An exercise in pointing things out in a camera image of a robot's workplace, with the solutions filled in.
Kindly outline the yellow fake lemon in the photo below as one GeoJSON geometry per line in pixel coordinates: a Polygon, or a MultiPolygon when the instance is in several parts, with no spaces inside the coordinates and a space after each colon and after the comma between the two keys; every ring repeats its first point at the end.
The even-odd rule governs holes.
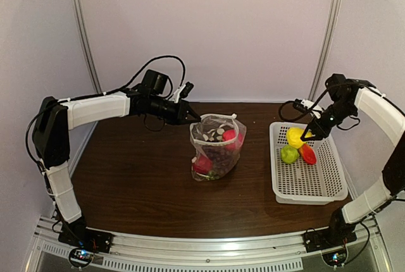
{"type": "Polygon", "coordinates": [[[299,149],[300,147],[302,147],[306,143],[306,141],[301,140],[303,134],[304,134],[303,128],[297,127],[289,128],[286,133],[288,145],[290,145],[295,149],[299,149]]]}

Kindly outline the red fake apple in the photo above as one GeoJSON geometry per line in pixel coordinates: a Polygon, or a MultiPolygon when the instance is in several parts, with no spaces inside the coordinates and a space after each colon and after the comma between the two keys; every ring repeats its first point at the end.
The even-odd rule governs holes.
{"type": "Polygon", "coordinates": [[[317,162],[316,154],[314,150],[308,145],[308,144],[303,144],[299,149],[299,154],[304,160],[309,165],[314,165],[317,162]]]}

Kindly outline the green fake apple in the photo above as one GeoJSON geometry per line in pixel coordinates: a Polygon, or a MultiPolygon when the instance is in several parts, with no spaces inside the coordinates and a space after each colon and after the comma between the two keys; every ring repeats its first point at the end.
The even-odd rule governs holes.
{"type": "Polygon", "coordinates": [[[281,160],[286,164],[292,164],[299,158],[299,151],[291,145],[285,145],[280,150],[281,160]]]}

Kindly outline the clear zip top bag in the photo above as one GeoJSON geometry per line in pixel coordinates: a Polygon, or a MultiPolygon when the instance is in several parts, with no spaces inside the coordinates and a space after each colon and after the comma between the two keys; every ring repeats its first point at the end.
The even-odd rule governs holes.
{"type": "Polygon", "coordinates": [[[233,114],[208,113],[190,125],[190,142],[196,153],[191,174],[198,182],[223,178],[237,165],[247,133],[233,114]]]}

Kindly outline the pink fake peach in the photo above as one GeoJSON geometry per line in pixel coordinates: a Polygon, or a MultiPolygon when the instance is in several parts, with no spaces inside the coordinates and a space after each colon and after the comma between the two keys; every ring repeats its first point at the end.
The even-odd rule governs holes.
{"type": "Polygon", "coordinates": [[[222,134],[222,141],[223,142],[228,142],[228,141],[232,141],[229,144],[225,145],[225,148],[228,151],[236,151],[239,150],[243,144],[244,141],[244,135],[239,132],[238,134],[236,134],[235,130],[226,130],[224,131],[224,133],[222,134]]]}

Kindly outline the purple fake grapes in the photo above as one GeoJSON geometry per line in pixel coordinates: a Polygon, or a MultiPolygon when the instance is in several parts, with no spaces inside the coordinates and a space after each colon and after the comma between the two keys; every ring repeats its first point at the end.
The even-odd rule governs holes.
{"type": "Polygon", "coordinates": [[[225,147],[203,146],[206,157],[213,162],[213,171],[217,174],[226,175],[239,160],[239,154],[228,151],[225,147]]]}

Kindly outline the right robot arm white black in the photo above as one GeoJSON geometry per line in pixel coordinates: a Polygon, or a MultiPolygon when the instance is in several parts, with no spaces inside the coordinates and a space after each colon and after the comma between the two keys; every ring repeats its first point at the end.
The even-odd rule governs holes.
{"type": "Polygon", "coordinates": [[[404,113],[367,80],[334,73],[325,87],[322,95],[330,97],[326,108],[319,107],[319,99],[294,101],[295,109],[312,115],[304,129],[312,136],[302,134],[301,140],[323,140],[347,118],[364,116],[366,127],[350,137],[349,149],[360,155],[362,163],[370,159],[382,167],[374,182],[367,181],[369,187],[332,214],[325,236],[341,244],[365,217],[378,213],[404,191],[404,113]]]}

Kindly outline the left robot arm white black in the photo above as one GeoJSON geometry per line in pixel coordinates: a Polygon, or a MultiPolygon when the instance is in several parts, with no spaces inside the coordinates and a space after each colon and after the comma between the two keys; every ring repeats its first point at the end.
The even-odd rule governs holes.
{"type": "Polygon", "coordinates": [[[187,82],[173,96],[163,96],[167,75],[147,70],[141,83],[132,88],[74,99],[43,100],[35,119],[32,142],[51,199],[65,230],[78,240],[86,234],[86,222],[75,197],[69,174],[70,135],[77,127],[110,118],[155,116],[167,125],[197,123],[201,117],[185,98],[193,88],[187,82]]]}

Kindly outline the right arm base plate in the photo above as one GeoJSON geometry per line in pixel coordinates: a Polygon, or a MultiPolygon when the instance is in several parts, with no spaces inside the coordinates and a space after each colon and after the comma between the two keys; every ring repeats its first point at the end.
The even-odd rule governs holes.
{"type": "Polygon", "coordinates": [[[357,236],[354,232],[333,234],[330,228],[318,230],[308,228],[302,234],[302,239],[306,252],[315,252],[344,246],[347,243],[356,241],[357,236]]]}

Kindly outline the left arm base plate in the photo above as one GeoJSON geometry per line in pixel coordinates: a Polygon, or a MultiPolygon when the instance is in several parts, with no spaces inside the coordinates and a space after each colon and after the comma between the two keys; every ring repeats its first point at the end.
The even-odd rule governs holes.
{"type": "Polygon", "coordinates": [[[59,234],[58,241],[74,247],[81,247],[87,251],[96,253],[109,253],[113,234],[109,232],[102,232],[98,230],[85,230],[84,239],[78,240],[65,228],[59,234]]]}

